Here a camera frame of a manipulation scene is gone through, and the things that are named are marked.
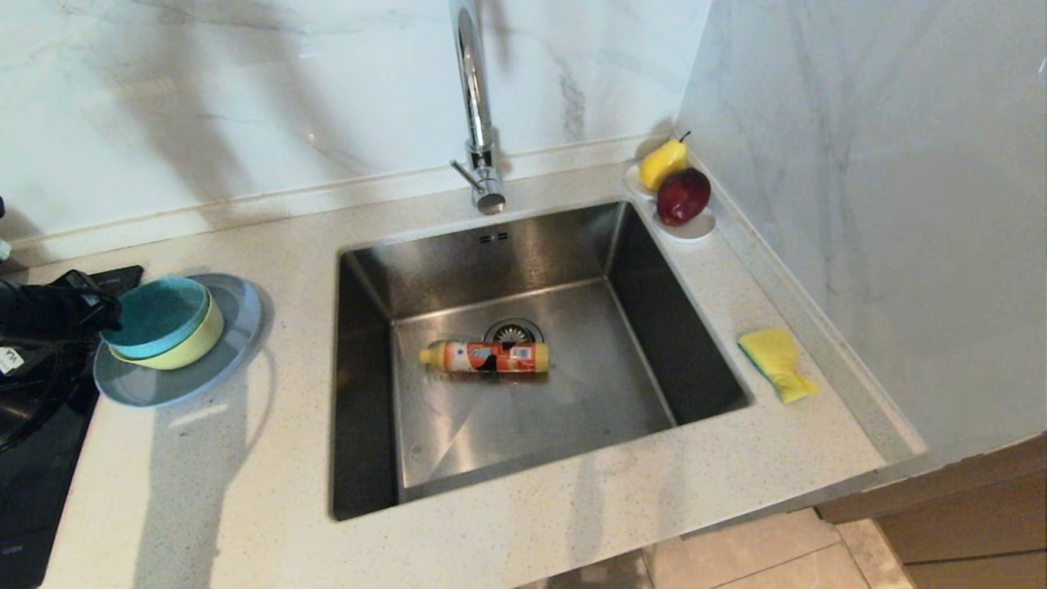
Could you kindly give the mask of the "light blue bowl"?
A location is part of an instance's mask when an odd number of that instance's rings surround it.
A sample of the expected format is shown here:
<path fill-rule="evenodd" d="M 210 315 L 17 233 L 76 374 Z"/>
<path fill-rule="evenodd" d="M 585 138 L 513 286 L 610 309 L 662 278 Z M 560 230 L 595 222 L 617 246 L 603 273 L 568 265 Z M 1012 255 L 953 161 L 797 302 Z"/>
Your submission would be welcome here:
<path fill-rule="evenodd" d="M 103 330 L 101 339 L 135 359 L 169 352 L 202 323 L 210 299 L 209 290 L 191 278 L 171 276 L 139 285 L 117 297 L 117 326 Z"/>

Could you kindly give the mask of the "pale yellow bowl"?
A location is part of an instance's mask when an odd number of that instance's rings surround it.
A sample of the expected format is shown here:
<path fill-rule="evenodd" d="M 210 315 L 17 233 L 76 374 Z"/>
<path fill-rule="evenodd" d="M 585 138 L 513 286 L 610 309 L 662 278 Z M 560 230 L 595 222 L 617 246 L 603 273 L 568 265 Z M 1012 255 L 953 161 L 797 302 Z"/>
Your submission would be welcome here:
<path fill-rule="evenodd" d="M 207 291 L 207 295 L 209 295 L 207 310 L 202 322 L 191 332 L 185 340 L 173 346 L 172 349 L 154 355 L 154 357 L 131 358 L 117 352 L 111 344 L 107 344 L 109 354 L 127 364 L 160 371 L 177 370 L 194 364 L 216 346 L 225 326 L 223 313 L 219 305 L 214 302 L 210 291 Z"/>

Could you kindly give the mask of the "blue-grey plate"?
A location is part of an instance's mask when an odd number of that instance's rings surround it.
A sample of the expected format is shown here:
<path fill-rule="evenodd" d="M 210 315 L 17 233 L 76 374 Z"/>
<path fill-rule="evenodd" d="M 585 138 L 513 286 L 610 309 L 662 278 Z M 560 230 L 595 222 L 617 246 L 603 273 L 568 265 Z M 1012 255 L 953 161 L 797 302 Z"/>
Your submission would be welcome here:
<path fill-rule="evenodd" d="M 198 273 L 190 278 L 211 292 L 223 313 L 223 329 L 214 346 L 186 366 L 172 370 L 124 362 L 101 344 L 94 359 L 94 383 L 102 395 L 126 407 L 163 407 L 201 394 L 243 364 L 264 321 L 254 284 L 228 273 Z"/>

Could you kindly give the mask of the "orange dish soap bottle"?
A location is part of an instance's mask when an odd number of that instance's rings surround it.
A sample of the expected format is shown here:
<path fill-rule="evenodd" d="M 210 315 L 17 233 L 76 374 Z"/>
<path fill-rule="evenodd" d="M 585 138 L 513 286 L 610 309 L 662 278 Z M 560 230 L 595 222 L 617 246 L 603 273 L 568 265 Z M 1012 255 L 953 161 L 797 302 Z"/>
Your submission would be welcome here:
<path fill-rule="evenodd" d="M 450 373 L 547 373 L 550 348 L 533 342 L 435 340 L 419 352 L 419 361 Z"/>

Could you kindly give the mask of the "chrome faucet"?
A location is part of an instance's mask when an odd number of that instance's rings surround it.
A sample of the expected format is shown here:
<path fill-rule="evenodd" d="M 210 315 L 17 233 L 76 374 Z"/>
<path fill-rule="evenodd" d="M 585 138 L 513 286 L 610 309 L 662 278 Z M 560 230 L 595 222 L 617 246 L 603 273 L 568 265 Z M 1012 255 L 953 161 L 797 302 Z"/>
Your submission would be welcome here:
<path fill-rule="evenodd" d="M 456 70 L 466 109 L 468 163 L 450 164 L 474 194 L 474 206 L 483 216 L 497 216 L 506 205 L 497 168 L 497 132 L 490 115 L 490 96 L 485 75 L 485 52 L 475 0 L 448 0 L 455 39 Z"/>

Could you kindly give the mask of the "yellow sponge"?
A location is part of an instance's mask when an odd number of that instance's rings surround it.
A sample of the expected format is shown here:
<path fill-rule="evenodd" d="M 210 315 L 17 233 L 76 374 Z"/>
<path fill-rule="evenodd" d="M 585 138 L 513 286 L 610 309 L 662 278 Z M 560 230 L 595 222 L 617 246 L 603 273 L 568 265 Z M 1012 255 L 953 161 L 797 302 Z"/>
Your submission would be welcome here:
<path fill-rule="evenodd" d="M 738 339 L 738 347 L 767 378 L 782 403 L 792 403 L 819 392 L 815 381 L 801 372 L 799 350 L 785 329 L 755 330 Z"/>

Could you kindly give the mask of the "metal sink drain strainer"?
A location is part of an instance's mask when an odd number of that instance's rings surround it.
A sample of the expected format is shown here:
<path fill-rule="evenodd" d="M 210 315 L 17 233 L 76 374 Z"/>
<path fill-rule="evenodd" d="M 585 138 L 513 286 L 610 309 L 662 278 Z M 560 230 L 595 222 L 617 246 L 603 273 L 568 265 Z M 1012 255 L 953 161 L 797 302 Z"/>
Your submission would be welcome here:
<path fill-rule="evenodd" d="M 545 343 L 545 335 L 538 324 L 524 317 L 509 317 L 490 325 L 483 333 L 483 340 L 491 342 Z"/>

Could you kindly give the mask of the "stainless steel sink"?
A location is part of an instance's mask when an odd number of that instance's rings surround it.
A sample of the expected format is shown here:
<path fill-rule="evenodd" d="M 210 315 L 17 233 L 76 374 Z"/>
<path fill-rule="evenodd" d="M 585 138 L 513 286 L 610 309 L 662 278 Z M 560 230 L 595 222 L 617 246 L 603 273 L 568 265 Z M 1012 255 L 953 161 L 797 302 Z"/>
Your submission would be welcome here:
<path fill-rule="evenodd" d="M 625 201 L 372 245 L 338 259 L 337 521 L 748 405 L 647 213 Z M 534 321 L 547 373 L 450 373 L 435 340 Z"/>

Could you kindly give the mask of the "black induction cooktop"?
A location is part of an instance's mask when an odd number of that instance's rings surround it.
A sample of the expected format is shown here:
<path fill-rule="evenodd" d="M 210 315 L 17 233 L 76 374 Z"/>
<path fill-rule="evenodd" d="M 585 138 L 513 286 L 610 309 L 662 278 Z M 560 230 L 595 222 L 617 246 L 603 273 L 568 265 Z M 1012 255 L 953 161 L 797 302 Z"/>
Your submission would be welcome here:
<path fill-rule="evenodd" d="M 0 589 L 37 589 L 46 575 L 66 498 L 101 392 L 89 353 L 86 387 L 29 438 L 0 452 Z"/>

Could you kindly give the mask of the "yellow pear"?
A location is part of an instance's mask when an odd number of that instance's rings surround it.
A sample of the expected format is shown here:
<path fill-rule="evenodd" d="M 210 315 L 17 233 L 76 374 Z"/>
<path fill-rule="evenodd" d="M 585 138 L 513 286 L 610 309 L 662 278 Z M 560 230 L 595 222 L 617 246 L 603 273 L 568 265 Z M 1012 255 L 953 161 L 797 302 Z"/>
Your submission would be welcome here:
<path fill-rule="evenodd" d="M 688 146 L 685 139 L 691 131 L 685 132 L 681 137 L 668 139 L 654 151 L 650 152 L 640 161 L 638 172 L 640 186 L 644 190 L 658 192 L 663 182 L 673 173 L 687 168 Z"/>

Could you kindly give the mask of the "dark red apple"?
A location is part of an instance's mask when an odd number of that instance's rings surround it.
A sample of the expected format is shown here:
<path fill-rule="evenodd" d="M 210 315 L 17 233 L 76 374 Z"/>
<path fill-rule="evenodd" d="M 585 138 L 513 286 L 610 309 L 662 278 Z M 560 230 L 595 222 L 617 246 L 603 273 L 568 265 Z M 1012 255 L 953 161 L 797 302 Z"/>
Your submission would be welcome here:
<path fill-rule="evenodd" d="M 712 198 L 712 184 L 696 168 L 671 173 L 658 188 L 658 219 L 669 227 L 680 227 L 699 216 Z"/>

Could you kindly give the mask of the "wooden cabinet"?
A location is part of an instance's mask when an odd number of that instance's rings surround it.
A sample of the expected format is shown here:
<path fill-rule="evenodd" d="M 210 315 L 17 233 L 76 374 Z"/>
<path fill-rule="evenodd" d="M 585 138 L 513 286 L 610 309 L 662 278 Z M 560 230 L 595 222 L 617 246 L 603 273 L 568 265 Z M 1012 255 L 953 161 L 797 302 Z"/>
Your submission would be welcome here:
<path fill-rule="evenodd" d="M 873 524 L 917 589 L 1047 589 L 1047 432 L 816 512 Z"/>

